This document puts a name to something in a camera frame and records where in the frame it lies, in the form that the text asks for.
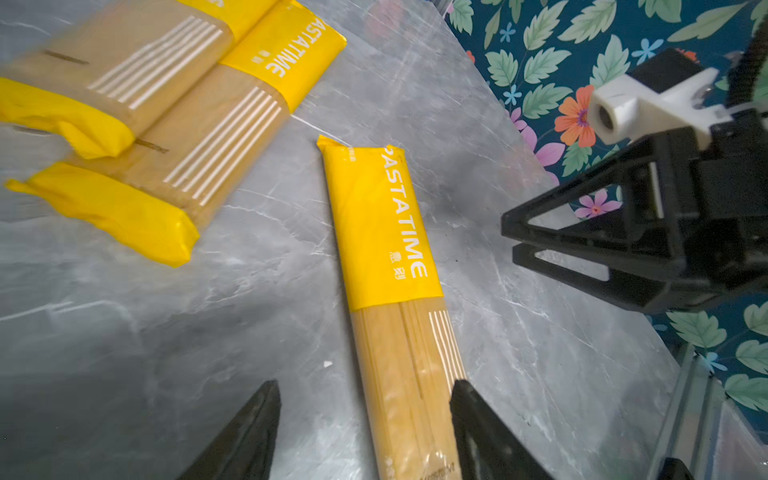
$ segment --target plastic wrapping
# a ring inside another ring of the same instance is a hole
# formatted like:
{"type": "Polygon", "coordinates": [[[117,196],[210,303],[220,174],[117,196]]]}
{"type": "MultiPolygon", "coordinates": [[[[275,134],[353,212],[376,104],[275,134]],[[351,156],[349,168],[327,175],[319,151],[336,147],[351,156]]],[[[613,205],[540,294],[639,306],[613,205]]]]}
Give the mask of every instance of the plastic wrapping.
{"type": "Polygon", "coordinates": [[[764,445],[733,401],[720,414],[712,462],[712,480],[767,480],[768,445],[764,445]]]}
{"type": "Polygon", "coordinates": [[[299,2],[284,0],[221,63],[275,87],[293,112],[345,45],[299,2]]]}
{"type": "Polygon", "coordinates": [[[397,147],[318,140],[382,480],[459,480],[449,402],[465,372],[397,147]]]}
{"type": "Polygon", "coordinates": [[[130,147],[276,0],[123,0],[0,71],[0,121],[86,158],[130,147]]]}
{"type": "MultiPolygon", "coordinates": [[[[296,2],[280,2],[230,55],[258,58],[263,45],[252,37],[263,37],[261,28],[276,18],[282,32],[279,38],[270,37],[272,42],[290,42],[307,25],[322,22],[296,2]]],[[[313,48],[300,59],[315,68],[311,74],[295,70],[301,74],[295,82],[306,91],[346,44],[331,27],[323,27],[313,48]]],[[[122,155],[73,155],[63,162],[73,167],[64,181],[53,181],[61,169],[55,165],[26,184],[11,182],[8,187],[45,198],[64,215],[94,224],[152,260],[179,266],[189,261],[199,233],[289,116],[285,98],[270,84],[240,69],[216,65],[122,155]],[[99,200],[100,191],[117,187],[123,201],[99,200]],[[146,197],[164,207],[146,207],[146,197]]]]}

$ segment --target robotic arm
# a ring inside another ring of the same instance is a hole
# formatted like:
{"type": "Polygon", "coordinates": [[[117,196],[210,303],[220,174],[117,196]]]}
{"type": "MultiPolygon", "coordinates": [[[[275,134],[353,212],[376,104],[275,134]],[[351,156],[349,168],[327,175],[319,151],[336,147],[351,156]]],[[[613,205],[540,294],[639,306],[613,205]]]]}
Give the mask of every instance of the robotic arm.
{"type": "Polygon", "coordinates": [[[672,49],[597,89],[595,133],[631,143],[505,213],[502,235],[523,242],[513,261],[642,313],[699,311],[766,289],[768,132],[751,103],[766,40],[764,22],[731,72],[726,105],[701,107],[718,72],[672,49]],[[561,230],[529,224],[610,184],[621,185],[621,210],[561,230]],[[543,250],[604,264],[609,280],[536,257],[543,250]]]}

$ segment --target crumpled yellow end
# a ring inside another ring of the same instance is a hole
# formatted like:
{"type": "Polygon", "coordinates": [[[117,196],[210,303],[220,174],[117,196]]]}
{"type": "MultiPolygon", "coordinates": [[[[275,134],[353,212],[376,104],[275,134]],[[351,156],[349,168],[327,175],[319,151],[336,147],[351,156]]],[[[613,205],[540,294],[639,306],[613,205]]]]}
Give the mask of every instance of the crumpled yellow end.
{"type": "Polygon", "coordinates": [[[59,134],[83,158],[116,157],[135,139],[103,111],[7,78],[0,78],[0,121],[59,134]]]}
{"type": "Polygon", "coordinates": [[[190,260],[200,234],[180,208],[84,168],[58,162],[9,190],[37,195],[65,217],[85,220],[147,258],[173,267],[190,260]]]}

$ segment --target white stripe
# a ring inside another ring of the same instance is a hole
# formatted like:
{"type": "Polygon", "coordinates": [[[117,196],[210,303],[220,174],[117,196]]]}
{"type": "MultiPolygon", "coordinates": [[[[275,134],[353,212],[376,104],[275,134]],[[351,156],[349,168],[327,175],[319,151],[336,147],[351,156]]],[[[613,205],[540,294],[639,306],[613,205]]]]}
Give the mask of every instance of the white stripe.
{"type": "MultiPolygon", "coordinates": [[[[187,177],[189,177],[197,169],[197,166],[200,165],[200,163],[205,160],[205,157],[208,156],[210,151],[212,151],[214,148],[216,148],[216,146],[219,144],[219,142],[221,142],[227,136],[227,134],[229,134],[230,131],[233,128],[235,128],[235,125],[237,125],[238,122],[240,122],[240,119],[242,119],[243,116],[245,116],[249,111],[251,111],[253,106],[264,95],[265,95],[265,93],[263,91],[260,91],[259,94],[256,96],[256,98],[251,100],[250,103],[248,105],[246,105],[246,107],[227,125],[227,128],[225,128],[224,131],[221,132],[221,134],[218,137],[216,137],[216,140],[211,145],[208,146],[208,148],[194,161],[194,163],[189,168],[187,168],[187,170],[180,177],[178,177],[176,179],[176,181],[174,182],[174,187],[178,187],[179,185],[181,185],[181,182],[183,182],[187,177]]],[[[221,155],[223,153],[224,149],[225,149],[225,147],[222,147],[222,148],[219,149],[218,152],[216,152],[216,154],[214,156],[214,160],[215,160],[215,158],[217,158],[219,155],[221,155]]]]}
{"type": "Polygon", "coordinates": [[[189,32],[198,28],[199,25],[205,25],[205,22],[199,18],[192,18],[192,21],[186,24],[181,30],[174,33],[174,35],[162,42],[156,42],[154,47],[142,57],[138,58],[132,65],[128,65],[127,69],[120,73],[117,77],[113,78],[106,85],[102,86],[97,92],[101,94],[108,94],[110,97],[119,95],[120,92],[131,86],[131,83],[135,82],[137,78],[146,68],[151,68],[151,65],[147,66],[148,62],[152,62],[152,59],[158,55],[162,55],[170,48],[178,48],[178,45],[184,36],[189,32]]]}
{"type": "Polygon", "coordinates": [[[213,36],[209,37],[202,45],[195,48],[192,53],[190,53],[184,61],[182,61],[180,64],[176,65],[173,69],[171,69],[168,73],[163,75],[160,80],[158,80],[152,87],[145,91],[143,95],[141,95],[134,103],[131,104],[130,108],[133,110],[134,108],[138,107],[139,105],[143,104],[149,97],[151,97],[154,92],[156,92],[160,87],[165,85],[169,79],[171,79],[175,74],[179,72],[182,68],[186,67],[189,62],[193,61],[203,50],[208,48],[208,45],[214,43],[217,38],[219,38],[221,35],[224,35],[224,32],[221,30],[216,30],[216,33],[214,33],[213,36]]]}
{"type": "Polygon", "coordinates": [[[208,178],[206,178],[205,181],[203,182],[203,184],[200,185],[200,188],[197,189],[197,192],[195,192],[195,194],[192,196],[192,198],[198,198],[200,196],[200,194],[203,193],[203,190],[205,190],[205,187],[207,187],[208,184],[210,184],[210,182],[212,182],[214,180],[214,178],[219,174],[221,169],[224,168],[229,163],[230,159],[240,150],[240,147],[242,147],[243,144],[248,140],[248,138],[251,135],[253,135],[253,132],[259,127],[259,125],[261,124],[262,120],[264,120],[264,118],[266,118],[266,116],[269,115],[270,112],[276,106],[277,106],[277,102],[272,100],[272,104],[270,105],[270,107],[267,108],[267,110],[264,113],[261,114],[261,116],[256,120],[256,122],[253,125],[251,125],[251,127],[248,129],[248,131],[245,132],[245,135],[240,137],[240,139],[235,144],[235,146],[232,147],[232,149],[230,150],[230,153],[228,153],[227,156],[224,157],[224,159],[216,166],[214,171],[210,175],[208,175],[208,178]]]}
{"type": "Polygon", "coordinates": [[[445,363],[448,364],[449,370],[451,371],[451,377],[455,380],[458,378],[458,375],[456,374],[456,368],[453,365],[453,362],[451,361],[451,356],[449,355],[448,350],[448,343],[445,341],[445,338],[443,338],[442,329],[440,328],[440,318],[435,312],[435,323],[437,323],[437,333],[440,335],[440,340],[442,341],[442,348],[445,350],[445,363]]]}
{"type": "Polygon", "coordinates": [[[461,374],[458,370],[456,355],[454,355],[453,349],[451,348],[451,335],[448,333],[448,326],[445,324],[445,317],[443,316],[442,311],[435,312],[435,318],[438,321],[438,325],[442,327],[442,332],[445,332],[445,350],[448,352],[445,354],[445,357],[448,359],[448,363],[453,366],[456,379],[459,379],[461,378],[461,374]]]}
{"type": "Polygon", "coordinates": [[[458,348],[456,348],[453,344],[453,334],[451,327],[451,323],[448,321],[448,316],[446,315],[446,312],[444,310],[440,311],[440,320],[442,321],[443,328],[445,328],[445,337],[448,340],[448,350],[451,353],[451,358],[453,359],[453,364],[456,366],[456,378],[463,379],[464,376],[462,375],[462,367],[460,360],[458,359],[458,348]]]}
{"type": "Polygon", "coordinates": [[[188,16],[186,20],[181,22],[179,25],[176,25],[173,30],[169,31],[162,37],[160,37],[158,40],[151,41],[150,43],[147,43],[145,46],[139,48],[136,50],[130,57],[123,60],[117,67],[112,68],[110,71],[102,75],[98,80],[93,82],[92,84],[88,85],[88,90],[94,90],[97,88],[102,82],[105,82],[109,80],[112,75],[118,73],[123,67],[126,67],[128,64],[130,64],[132,61],[136,60],[140,56],[142,56],[147,50],[150,48],[153,48],[158,43],[162,43],[163,41],[166,41],[170,36],[175,35],[177,31],[184,28],[185,25],[187,25],[189,22],[194,20],[194,17],[192,15],[188,16]]]}
{"type": "Polygon", "coordinates": [[[440,363],[442,363],[442,371],[445,373],[445,381],[448,383],[448,394],[451,394],[451,379],[448,377],[448,370],[445,368],[445,358],[442,356],[442,350],[440,349],[440,341],[437,340],[437,333],[435,333],[435,322],[432,320],[432,312],[429,312],[429,324],[432,325],[432,336],[435,337],[435,345],[437,345],[437,351],[440,354],[440,363]]]}
{"type": "Polygon", "coordinates": [[[295,114],[292,114],[291,117],[297,119],[298,121],[300,121],[301,123],[305,124],[309,128],[314,128],[315,130],[317,130],[321,134],[325,135],[326,137],[332,138],[333,140],[339,142],[341,145],[345,145],[347,147],[352,147],[352,145],[346,143],[344,140],[342,140],[341,138],[338,138],[336,135],[333,135],[333,134],[331,134],[331,133],[329,133],[327,131],[324,131],[322,128],[317,127],[316,125],[312,125],[310,122],[304,120],[303,118],[297,117],[295,114]]]}
{"type": "Polygon", "coordinates": [[[453,342],[453,349],[456,351],[456,359],[458,360],[458,367],[462,371],[462,378],[467,378],[467,372],[464,370],[464,362],[462,361],[462,354],[458,350],[458,343],[456,342],[456,335],[453,333],[453,325],[451,324],[451,316],[448,314],[448,310],[445,312],[445,320],[448,322],[449,332],[451,333],[451,341],[453,342]]]}
{"type": "Polygon", "coordinates": [[[205,197],[203,201],[200,202],[201,207],[205,207],[205,204],[208,203],[208,200],[219,190],[219,187],[221,187],[221,184],[224,182],[224,180],[229,177],[229,175],[232,173],[232,170],[235,169],[235,167],[240,163],[241,160],[243,160],[243,157],[245,157],[246,152],[250,150],[250,148],[259,140],[259,137],[261,137],[261,134],[264,133],[267,127],[270,126],[272,121],[275,119],[275,117],[280,113],[280,111],[283,110],[282,108],[278,107],[277,110],[275,110],[275,113],[272,114],[269,120],[266,121],[266,123],[261,127],[259,130],[259,133],[256,135],[256,137],[253,138],[253,140],[250,141],[250,143],[243,149],[242,152],[240,152],[240,156],[230,165],[229,168],[227,168],[227,171],[224,172],[224,175],[221,176],[218,182],[214,185],[214,188],[211,189],[211,191],[208,193],[208,195],[205,197]]]}
{"type": "MultiPolygon", "coordinates": [[[[140,71],[136,72],[136,75],[131,79],[131,82],[136,80],[136,76],[145,76],[140,81],[137,81],[130,90],[118,98],[118,101],[123,103],[127,101],[128,98],[133,97],[137,91],[141,90],[146,84],[153,81],[166,68],[170,67],[175,61],[177,61],[181,55],[187,53],[187,50],[195,46],[206,36],[210,35],[213,30],[216,30],[216,25],[210,24],[208,22],[201,22],[193,31],[188,33],[187,36],[185,36],[181,41],[176,43],[176,45],[164,51],[162,55],[155,58],[140,71]],[[150,74],[147,74],[147,70],[153,67],[156,68],[150,74]]],[[[119,92],[116,90],[109,96],[114,97],[117,96],[118,93],[119,92]]]]}
{"type": "Polygon", "coordinates": [[[205,175],[205,173],[206,173],[206,172],[208,172],[208,170],[209,170],[209,169],[210,169],[210,168],[211,168],[211,167],[212,167],[212,166],[213,166],[213,165],[216,163],[216,161],[219,159],[219,157],[221,157],[221,155],[222,155],[222,154],[223,154],[225,151],[227,151],[227,149],[230,147],[230,145],[232,144],[232,142],[234,142],[235,140],[237,140],[238,138],[240,138],[240,134],[242,134],[242,133],[243,133],[243,130],[245,130],[246,128],[248,128],[248,126],[251,124],[251,122],[253,122],[253,119],[254,119],[254,118],[256,118],[256,116],[257,116],[258,114],[260,114],[260,113],[263,111],[264,107],[266,107],[266,104],[267,104],[267,103],[268,103],[270,100],[271,100],[270,96],[269,96],[269,95],[267,95],[267,96],[266,96],[266,97],[265,97],[265,98],[264,98],[264,99],[261,101],[261,103],[259,103],[259,104],[256,106],[256,108],[254,108],[254,109],[253,109],[253,111],[251,111],[251,112],[250,112],[250,115],[248,115],[248,118],[246,118],[246,119],[245,119],[245,121],[244,121],[244,122],[242,122],[242,123],[240,124],[240,126],[237,128],[237,130],[235,130],[235,131],[234,131],[234,133],[232,133],[232,134],[229,136],[229,138],[227,138],[227,141],[225,141],[225,142],[224,142],[224,145],[222,145],[222,146],[221,146],[221,148],[219,148],[219,150],[216,152],[216,154],[210,158],[210,160],[208,161],[208,163],[206,163],[206,164],[205,164],[205,165],[204,165],[204,166],[203,166],[203,167],[200,169],[200,171],[198,171],[198,172],[197,172],[197,175],[195,175],[195,176],[194,176],[194,178],[193,178],[192,180],[190,180],[190,181],[189,181],[189,183],[187,183],[187,185],[186,185],[186,186],[185,186],[183,189],[181,189],[181,191],[183,191],[183,192],[188,192],[188,191],[189,191],[189,190],[190,190],[192,187],[194,187],[194,185],[195,185],[195,184],[196,184],[196,183],[197,183],[197,182],[198,182],[198,181],[199,181],[199,180],[200,180],[200,179],[201,179],[201,178],[202,178],[202,177],[205,175]]]}
{"type": "Polygon", "coordinates": [[[187,165],[187,162],[192,160],[192,157],[197,155],[197,153],[200,151],[200,149],[203,148],[205,146],[205,144],[208,143],[210,141],[210,139],[213,138],[213,136],[219,132],[219,130],[221,130],[221,128],[243,107],[243,105],[245,105],[245,103],[247,101],[250,100],[251,97],[253,97],[253,94],[255,94],[257,91],[259,91],[259,88],[258,87],[253,87],[253,90],[251,90],[248,93],[248,95],[246,95],[246,97],[243,100],[241,100],[240,103],[237,104],[237,106],[235,108],[233,108],[230,111],[230,113],[228,113],[227,116],[222,121],[220,121],[219,124],[212,131],[210,131],[210,133],[203,139],[203,141],[201,141],[199,144],[197,144],[197,146],[194,148],[194,150],[192,150],[176,166],[176,168],[174,168],[174,170],[168,174],[167,177],[165,177],[163,182],[167,184],[170,181],[171,178],[175,177],[176,174],[179,173],[179,170],[184,168],[187,165]]]}

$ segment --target orange flower pattern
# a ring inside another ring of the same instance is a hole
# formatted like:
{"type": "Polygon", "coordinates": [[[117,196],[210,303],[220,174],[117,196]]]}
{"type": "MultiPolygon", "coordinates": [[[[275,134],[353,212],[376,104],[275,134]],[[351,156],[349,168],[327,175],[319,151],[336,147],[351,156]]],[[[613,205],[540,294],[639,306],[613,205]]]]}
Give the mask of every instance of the orange flower pattern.
{"type": "Polygon", "coordinates": [[[589,126],[587,113],[589,101],[592,98],[594,86],[587,85],[576,90],[576,100],[568,97],[558,109],[563,114],[554,120],[554,131],[564,132],[560,140],[566,145],[573,145],[578,141],[579,147],[591,147],[597,139],[594,129],[589,126]]]}
{"type": "Polygon", "coordinates": [[[686,57],[690,58],[691,60],[695,61],[696,63],[699,63],[699,59],[696,58],[696,52],[695,51],[688,51],[683,50],[682,48],[675,48],[678,52],[685,55],[686,57]]]}

